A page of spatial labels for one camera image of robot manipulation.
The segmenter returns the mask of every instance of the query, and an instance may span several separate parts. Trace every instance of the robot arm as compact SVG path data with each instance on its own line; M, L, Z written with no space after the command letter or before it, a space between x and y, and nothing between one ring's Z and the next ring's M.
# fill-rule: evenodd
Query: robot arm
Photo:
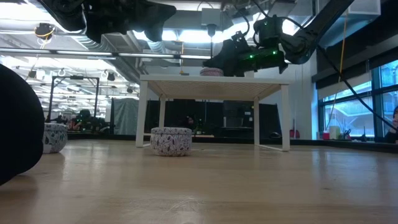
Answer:
M282 46L286 59L293 64L307 62L315 51L320 39L336 20L347 10L354 0L332 0L323 8L316 18L305 28L297 31L292 44Z
M279 73L282 73L287 68L285 59L294 64L303 64L310 59L325 32L353 1L329 1L306 28L295 22L302 29L293 36L282 31L284 19L289 18L267 16L253 25L259 38L256 48L249 47L242 33L237 32L232 40L224 41L217 56L203 62L203 65L222 69L224 76L241 76L246 71L271 67L279 67ZM285 53L279 50L279 44Z
M148 39L162 40L164 22L176 13L174 6L146 0L38 0L66 30L86 28L91 40L128 30L145 32Z

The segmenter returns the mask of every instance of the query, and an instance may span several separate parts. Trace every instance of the ceiling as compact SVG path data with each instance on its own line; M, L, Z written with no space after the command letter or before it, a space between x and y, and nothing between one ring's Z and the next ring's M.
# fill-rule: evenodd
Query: ceiling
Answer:
M88 39L84 31L68 32L63 29L51 15L41 6L36 0L20 0L23 4L4 3L0 0L0 47L12 48L28 48L56 50L81 50L81 51L103 51L103 52L151 52L168 54L189 54L189 55L210 55L210 41L207 35L205 26L202 24L202 13L207 9L221 9L220 23L218 24L218 31L213 38L213 55L216 55L222 47L222 41L229 39L236 31L246 31L247 25L242 18L236 18L237 11L233 8L230 1L212 0L211 2L200 1L179 1L179 0L152 0L163 4L171 4L176 6L177 13L171 17L164 24L164 33L162 42L151 43L145 35L137 32L130 31L127 35L121 34L106 34L103 35L102 42L97 44ZM327 0L316 0L318 7ZM276 1L259 1L264 10L270 15L277 14L278 16L289 16L301 24L309 22L313 18L313 4L312 1L290 1L290 0L276 0ZM259 13L258 9L250 4L249 1L236 1L239 8L245 7L252 26L255 21L262 19L264 16ZM362 26L365 26L372 20L373 17L365 17L361 20ZM50 42L43 46L44 41L38 39L34 35L34 28L40 22L46 22L55 26L54 36ZM350 29L353 33L360 29L358 27L358 20L353 19L353 26L356 28ZM334 35L336 30L341 28L341 22L335 24L333 34L330 38L325 38L324 42L333 43L339 38ZM291 22L284 22L283 30L285 33L294 34L297 27ZM254 31L251 29L247 35L249 44L252 42ZM34 90L40 93L42 101L48 101L49 87L43 84L51 83L51 76L63 74L67 75L80 75L90 78L99 78L100 86L99 95L103 104L108 102L107 96L118 96L139 98L139 77L145 74L165 74L165 75L178 75L180 72L189 73L190 75L198 75L202 69L201 60L176 60L176 59L140 59L140 58L116 58L115 60L103 60L103 58L88 58L88 57L74 57L62 58L64 56L54 55L52 58L39 58L35 57L22 57L20 55L4 55L0 58L0 62L17 72L22 78L26 78L29 70L34 66L37 70L36 78L28 78L27 82L32 83ZM110 82L107 80L109 72L115 73L115 81ZM134 93L126 93L127 86L135 86ZM94 84L89 80L64 80L56 87L59 92L57 100L66 100L67 94L86 94L92 95L95 92ZM91 99L84 99L85 106L94 107ZM72 108L73 102L66 102ZM65 109L65 102L60 102L60 110Z

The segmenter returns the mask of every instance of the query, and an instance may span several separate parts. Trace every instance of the cable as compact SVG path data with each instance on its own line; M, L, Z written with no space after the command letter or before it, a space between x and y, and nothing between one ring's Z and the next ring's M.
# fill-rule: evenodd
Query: cable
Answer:
M318 50L322 53L322 55L325 57L325 59L328 61L328 63L333 67L333 69L339 74L341 80L347 85L347 87L349 88L349 90L351 90L351 92L353 93L353 95L355 96L355 98L357 100L359 100L359 102L362 103L362 105L364 107L366 107L366 109L368 109L372 114L374 114L376 117L378 117L380 120L382 120L383 122L385 122L390 128L392 128L393 130L398 132L398 129L393 127L392 124L390 124L388 121L386 121L382 116L378 115L376 112L374 112L374 110L372 108L370 108L362 99L361 97L358 96L358 94L355 92L355 90L353 89L353 87L347 82L347 79L339 72L339 70L337 69L336 65L330 60L329 56L326 54L325 49L323 49L322 47L320 47L318 45Z
M210 37L210 58L213 58L213 37Z
M181 43L181 54L184 54L184 41L182 41L182 43ZM183 66L184 66L184 59L181 58L180 60L181 60L181 71L180 71L180 74L183 74L184 71L182 69L183 69Z
M236 5L234 4L235 9L237 10L237 12L243 17L243 19L246 21L246 23L248 24L248 29L247 31L243 34L243 36L245 36L246 34L249 33L250 31L250 23L248 18L238 9L238 7L236 7Z
M51 35L52 33L54 33L54 30L55 30L55 28L53 28L48 34L38 35L38 34L36 34L36 29L37 29L37 27L35 27L34 32L37 37L47 37L47 36Z
M214 9L214 7L208 2L208 1L201 1L200 3L199 3L199 5L198 5L198 7L197 7L197 11L199 11L199 7L200 7L200 5L202 4L202 3L207 3L212 9Z
M266 16L269 17L260 7L258 4L256 4L258 6L258 8L262 11L262 13ZM296 26L298 26L300 29L306 30L305 27L303 27L301 24L299 24L298 22L294 21L293 19L289 18L289 17L281 17L282 19L287 19L290 22L293 22ZM390 124L390 122L386 121L382 116L378 115L372 108L370 108L362 99L361 97L359 97L359 95L356 93L356 91L354 90L354 88L348 83L347 79L343 76L343 74L341 74L341 72L338 70L338 68L336 67L336 65L331 61L331 59L329 58L328 54L326 53L325 49L323 47L321 47L319 44L317 45L317 49L322 53L322 55L324 56L324 58L326 59L326 61L330 64L330 66L334 69L335 72L337 72L337 74L339 75L339 78L346 84L346 86L349 88L349 90L351 90L351 92L353 93L353 95L355 96L355 98L361 102L361 104L368 109L372 114L374 114L377 118L379 118L381 121L383 121L386 125L388 125L390 128L392 128L393 130L395 130L398 133L398 128L393 127L392 124Z
M49 35L45 37L44 43L40 46L40 49L44 49L45 45L47 44L47 40L48 40L48 39L49 39ZM29 73L27 74L25 81L29 78L29 74L30 74L31 72L33 72L33 69L35 68L35 66L36 66L36 64L37 64L37 61L39 60L39 56L40 56L40 54L37 54L37 55L36 55L36 61L35 61L35 63L33 64L32 68L30 69Z
M268 16L268 14L266 14L266 12L264 12L264 10L262 10L261 6L257 3L256 0L251 0L251 1L257 6L257 8L260 9L260 12L263 13L266 18L271 18L270 16Z
M347 11L347 15L346 15L346 18L345 18L345 21L344 21L343 46L341 48L341 58L340 58L340 73L343 73L343 59L344 59L344 49L345 49L345 45L346 45L347 20L348 20L348 11ZM341 81L341 77L338 77L337 84L339 84L340 81ZM339 89L336 90L335 99L333 100L333 106L331 107L331 111L330 111L329 122L326 125L325 131L329 128L329 124L330 124L330 121L331 121L331 116L333 115L333 110L335 109L336 98L337 98L337 93L338 92L339 92Z

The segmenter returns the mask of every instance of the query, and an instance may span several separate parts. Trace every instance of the glass window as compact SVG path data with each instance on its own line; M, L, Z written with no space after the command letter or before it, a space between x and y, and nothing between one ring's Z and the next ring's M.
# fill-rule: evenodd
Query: glass window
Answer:
M365 97L363 101L373 108L371 97ZM333 105L325 106L325 127L329 122L332 106ZM354 137L362 136L365 128L366 137L374 137L373 114L358 100L336 103L329 124L329 127L330 126L339 126L341 132L350 129L350 135Z
M354 86L353 89L355 90L356 93L364 93L366 91L371 91L372 83L371 83L371 81L368 81L366 83L362 83L360 85ZM353 95L353 93L351 92L351 90L343 90L343 91L340 91L337 93L336 99L343 98L346 96L352 96L352 95ZM326 102L326 101L330 101L330 100L334 100L334 99L335 99L335 95L333 94L331 96L325 97L323 99L323 101Z
M392 117L394 115L394 109L398 106L398 91L392 91L389 93L385 93L382 96L383 101L383 115L384 119L392 123ZM387 134L390 127L384 124L384 134Z
M382 87L398 84L398 60L381 66L380 73Z

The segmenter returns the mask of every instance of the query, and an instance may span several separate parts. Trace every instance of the window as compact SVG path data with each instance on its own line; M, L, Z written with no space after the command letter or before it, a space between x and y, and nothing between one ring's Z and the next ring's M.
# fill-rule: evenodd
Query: window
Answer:
M372 90L372 83L371 83L371 81L368 81L366 83L354 86L353 89L355 90L356 93L364 93L364 92ZM346 96L352 96L352 95L353 95L353 93L351 92L351 90L343 90L343 91L340 91L337 93L336 99L340 99L340 98L343 98ZM330 100L335 100L334 94L331 96L325 97L323 99L323 101L325 101L325 102L330 101Z
M398 91L392 91L382 95L383 102L383 115L384 119L392 123L392 117L394 115L394 109L398 106ZM390 127L383 123L384 135L387 134Z
M398 84L398 60L381 66L380 74L382 87Z
M371 97L363 98L363 101L373 108ZM330 112L333 105L325 106L325 127L329 122ZM365 108L358 100L350 100L336 103L333 115L331 116L330 126L340 127L341 132L351 130L351 136L374 137L373 114Z
M352 79L352 83L356 85L353 88L357 93L362 93L360 96L367 105L392 124L394 110L398 107L398 60L373 68L370 72L368 75L371 75L371 81L366 82L369 80L368 77L358 76L356 80ZM327 92L326 95L329 95L332 88L333 86L329 87L324 93ZM368 141L384 142L384 136L390 127L375 118L350 90L337 93L335 109L330 116L334 99L335 95L330 95L318 101L320 133L324 132L331 119L329 126L338 126L341 132L350 129L352 137L360 137L365 132L366 137L370 138Z

